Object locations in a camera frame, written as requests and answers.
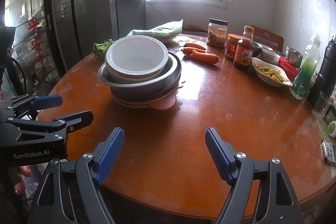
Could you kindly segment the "fruit in foam net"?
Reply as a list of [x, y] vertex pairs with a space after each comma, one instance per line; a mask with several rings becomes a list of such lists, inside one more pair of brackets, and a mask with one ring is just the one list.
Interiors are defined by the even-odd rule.
[[327, 132], [331, 138], [336, 138], [336, 120], [333, 120], [328, 124]]

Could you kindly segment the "white ceramic bowl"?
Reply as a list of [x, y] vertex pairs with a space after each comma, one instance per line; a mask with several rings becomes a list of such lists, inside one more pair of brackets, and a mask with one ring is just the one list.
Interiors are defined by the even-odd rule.
[[277, 65], [279, 59], [281, 58], [280, 55], [274, 53], [273, 51], [261, 49], [259, 58], [266, 63], [270, 63], [272, 65]]

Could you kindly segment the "clear plastic cup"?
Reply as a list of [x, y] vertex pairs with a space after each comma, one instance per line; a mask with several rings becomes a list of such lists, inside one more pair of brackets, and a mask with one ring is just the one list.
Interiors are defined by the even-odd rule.
[[325, 114], [330, 105], [330, 98], [323, 91], [320, 91], [313, 111], [318, 114]]

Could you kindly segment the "carrot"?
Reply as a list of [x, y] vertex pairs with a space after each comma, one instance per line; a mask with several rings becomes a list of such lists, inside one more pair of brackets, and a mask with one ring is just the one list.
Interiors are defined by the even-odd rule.
[[219, 62], [219, 57], [212, 53], [201, 53], [193, 50], [192, 52], [186, 53], [186, 56], [207, 64], [217, 64]]
[[199, 48], [194, 48], [194, 47], [184, 47], [184, 48], [182, 48], [182, 52], [185, 55], [191, 55], [193, 52], [206, 53], [205, 50], [202, 50], [202, 49], [199, 49]]
[[191, 47], [191, 48], [197, 48], [199, 50], [203, 50], [205, 51], [205, 47], [199, 45], [199, 44], [196, 44], [196, 43], [186, 43], [183, 47]]

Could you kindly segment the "dark steel bowl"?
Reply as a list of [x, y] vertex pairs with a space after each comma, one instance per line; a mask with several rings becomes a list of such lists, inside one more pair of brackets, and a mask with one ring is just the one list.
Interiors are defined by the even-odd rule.
[[253, 52], [252, 52], [252, 56], [253, 57], [258, 57], [258, 55], [260, 54], [263, 46], [257, 42], [252, 42], [252, 46], [253, 46]]

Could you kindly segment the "carrot middle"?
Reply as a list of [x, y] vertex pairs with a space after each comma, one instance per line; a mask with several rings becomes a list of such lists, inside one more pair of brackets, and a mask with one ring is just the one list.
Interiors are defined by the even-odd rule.
[[193, 52], [206, 53], [205, 50], [202, 50], [202, 49], [199, 49], [199, 48], [194, 48], [194, 47], [184, 47], [184, 48], [182, 48], [182, 52], [185, 55], [191, 55]]

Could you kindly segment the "red instant noodle bowl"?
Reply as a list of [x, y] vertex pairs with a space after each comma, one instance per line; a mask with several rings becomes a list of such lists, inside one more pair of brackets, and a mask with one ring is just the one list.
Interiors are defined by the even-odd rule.
[[144, 35], [126, 36], [108, 48], [105, 65], [118, 76], [151, 76], [163, 69], [168, 57], [167, 48], [159, 40]]

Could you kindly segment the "large steel bowl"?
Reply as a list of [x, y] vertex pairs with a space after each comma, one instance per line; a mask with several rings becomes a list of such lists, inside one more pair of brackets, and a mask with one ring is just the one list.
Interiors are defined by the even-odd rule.
[[169, 52], [169, 57], [163, 69], [154, 77], [145, 77], [139, 80], [125, 80], [112, 76], [105, 64], [98, 70], [99, 80], [110, 88], [116, 97], [151, 97], [168, 93], [176, 88], [181, 77], [182, 65], [177, 55]]

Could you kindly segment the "black thermos flask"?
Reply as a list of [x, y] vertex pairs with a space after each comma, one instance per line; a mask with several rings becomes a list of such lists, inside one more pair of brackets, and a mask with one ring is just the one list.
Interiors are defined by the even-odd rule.
[[333, 36], [326, 47], [321, 68], [307, 97], [307, 101], [312, 106], [315, 106], [320, 92], [323, 92], [327, 96], [331, 96], [335, 88], [335, 74], [336, 45], [335, 36]]

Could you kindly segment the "pink bear plastic plate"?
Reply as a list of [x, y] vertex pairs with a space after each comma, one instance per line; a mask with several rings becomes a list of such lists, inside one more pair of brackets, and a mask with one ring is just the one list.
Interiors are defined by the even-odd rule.
[[168, 110], [173, 107], [176, 102], [176, 95], [178, 89], [183, 87], [184, 80], [178, 80], [172, 87], [166, 89], [164, 92], [157, 93], [154, 96], [145, 99], [144, 101], [135, 101], [131, 99], [122, 99], [121, 96], [116, 95], [115, 92], [110, 91], [114, 100], [122, 106], [133, 109], [152, 108], [155, 110]]

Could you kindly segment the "bagged celery bunch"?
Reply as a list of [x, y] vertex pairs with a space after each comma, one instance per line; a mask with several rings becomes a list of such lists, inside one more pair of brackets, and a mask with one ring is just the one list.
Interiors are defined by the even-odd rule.
[[[131, 30], [127, 36], [144, 35], [158, 39], [163, 44], [170, 42], [174, 37], [182, 33], [183, 19], [162, 24], [150, 30]], [[94, 43], [92, 53], [95, 57], [103, 58], [108, 48], [114, 43], [113, 39], [108, 39], [103, 43]]]

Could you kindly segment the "red chili sauce jar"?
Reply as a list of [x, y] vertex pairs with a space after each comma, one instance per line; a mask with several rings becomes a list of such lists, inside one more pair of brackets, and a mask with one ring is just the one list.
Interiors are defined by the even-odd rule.
[[242, 38], [242, 36], [236, 34], [227, 35], [226, 45], [224, 48], [224, 55], [226, 58], [234, 60], [238, 41]]

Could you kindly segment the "white dish with noodles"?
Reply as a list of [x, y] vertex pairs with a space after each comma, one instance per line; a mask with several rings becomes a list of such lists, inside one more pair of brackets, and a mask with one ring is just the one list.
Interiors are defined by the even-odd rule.
[[265, 83], [274, 87], [293, 86], [284, 70], [277, 65], [272, 65], [256, 57], [252, 57], [251, 61], [257, 76]]

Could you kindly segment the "steel pan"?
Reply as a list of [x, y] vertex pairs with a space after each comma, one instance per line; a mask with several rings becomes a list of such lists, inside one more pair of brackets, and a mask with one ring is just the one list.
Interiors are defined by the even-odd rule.
[[171, 75], [159, 87], [158, 85], [146, 85], [137, 88], [115, 88], [110, 87], [110, 91], [114, 97], [127, 102], [145, 102], [161, 98], [175, 89], [181, 75]]

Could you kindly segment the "yellow enamel bowl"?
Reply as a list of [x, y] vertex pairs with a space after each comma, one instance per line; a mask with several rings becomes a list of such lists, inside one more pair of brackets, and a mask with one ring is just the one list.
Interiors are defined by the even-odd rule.
[[149, 81], [152, 79], [156, 79], [157, 77], [163, 75], [170, 69], [171, 65], [167, 63], [163, 69], [161, 69], [159, 72], [154, 73], [151, 76], [141, 76], [141, 77], [126, 77], [126, 76], [118, 76], [111, 74], [109, 71], [106, 73], [106, 78], [109, 79], [110, 81], [113, 81], [115, 83], [119, 84], [133, 84], [133, 83], [141, 83], [145, 81]]

